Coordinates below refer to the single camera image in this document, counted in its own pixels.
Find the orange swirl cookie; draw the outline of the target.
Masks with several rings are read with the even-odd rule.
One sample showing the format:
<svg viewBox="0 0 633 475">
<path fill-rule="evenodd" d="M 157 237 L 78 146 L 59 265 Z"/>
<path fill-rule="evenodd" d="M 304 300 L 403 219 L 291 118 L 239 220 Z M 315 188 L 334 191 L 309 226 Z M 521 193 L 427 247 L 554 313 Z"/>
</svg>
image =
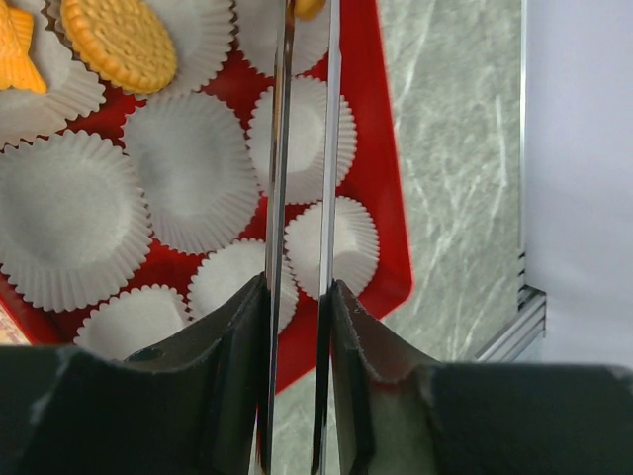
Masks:
<svg viewBox="0 0 633 475">
<path fill-rule="evenodd" d="M 325 3 L 325 0 L 294 0 L 294 16 L 301 21 L 311 21 L 324 9 Z"/>
</svg>

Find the round yellow biscuit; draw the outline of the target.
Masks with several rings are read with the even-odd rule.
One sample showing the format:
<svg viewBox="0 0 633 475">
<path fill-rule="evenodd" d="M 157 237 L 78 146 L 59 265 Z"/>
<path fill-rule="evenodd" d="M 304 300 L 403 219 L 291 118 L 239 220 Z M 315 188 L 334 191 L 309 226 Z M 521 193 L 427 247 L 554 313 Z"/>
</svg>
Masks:
<svg viewBox="0 0 633 475">
<path fill-rule="evenodd" d="M 65 0 L 59 20 L 74 52 L 125 91 L 155 93 L 176 75 L 171 36 L 144 1 Z"/>
</svg>

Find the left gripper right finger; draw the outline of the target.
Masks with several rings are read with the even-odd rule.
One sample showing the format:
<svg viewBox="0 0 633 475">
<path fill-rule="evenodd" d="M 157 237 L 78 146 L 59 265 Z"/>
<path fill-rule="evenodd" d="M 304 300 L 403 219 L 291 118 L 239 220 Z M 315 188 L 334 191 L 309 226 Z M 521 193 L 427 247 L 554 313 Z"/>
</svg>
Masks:
<svg viewBox="0 0 633 475">
<path fill-rule="evenodd" d="M 344 474 L 628 474 L 632 372 L 439 362 L 332 288 Z"/>
</svg>

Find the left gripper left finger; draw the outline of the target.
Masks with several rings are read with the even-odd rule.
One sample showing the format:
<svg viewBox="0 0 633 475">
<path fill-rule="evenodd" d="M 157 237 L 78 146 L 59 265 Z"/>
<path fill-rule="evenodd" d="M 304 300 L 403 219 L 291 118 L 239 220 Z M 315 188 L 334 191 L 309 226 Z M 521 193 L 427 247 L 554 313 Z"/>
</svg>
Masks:
<svg viewBox="0 0 633 475">
<path fill-rule="evenodd" d="M 1 350 L 5 474 L 245 474 L 266 287 L 127 360 L 76 346 Z"/>
</svg>

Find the orange fish cookie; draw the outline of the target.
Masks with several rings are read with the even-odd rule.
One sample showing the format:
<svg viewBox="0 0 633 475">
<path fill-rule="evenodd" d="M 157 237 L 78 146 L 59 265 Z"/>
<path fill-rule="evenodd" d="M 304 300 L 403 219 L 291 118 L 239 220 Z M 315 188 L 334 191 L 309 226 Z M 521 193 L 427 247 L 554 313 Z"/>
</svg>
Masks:
<svg viewBox="0 0 633 475">
<path fill-rule="evenodd" d="M 34 16 L 1 2 L 1 89 L 47 93 L 47 85 L 30 57 Z"/>
</svg>

